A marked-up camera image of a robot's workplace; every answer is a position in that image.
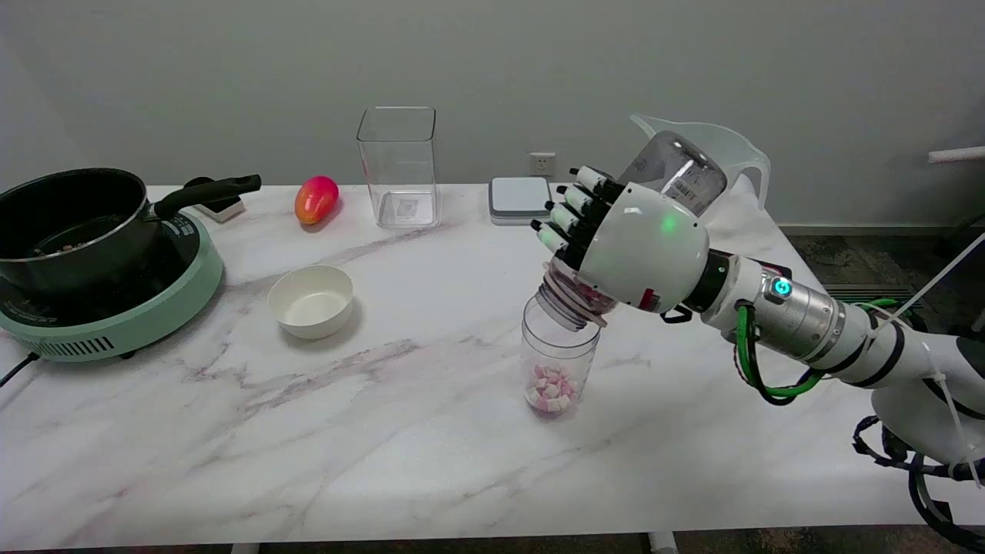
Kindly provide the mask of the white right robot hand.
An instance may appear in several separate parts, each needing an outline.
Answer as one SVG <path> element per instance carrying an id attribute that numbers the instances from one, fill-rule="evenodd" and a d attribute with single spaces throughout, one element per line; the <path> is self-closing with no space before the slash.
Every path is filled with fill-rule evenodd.
<path id="1" fill-rule="evenodd" d="M 604 326 L 618 305 L 685 312 L 710 256 L 710 236 L 682 204 L 636 183 L 620 185 L 587 167 L 557 187 L 545 219 L 531 221 L 551 252 L 536 301 L 557 323 Z"/>

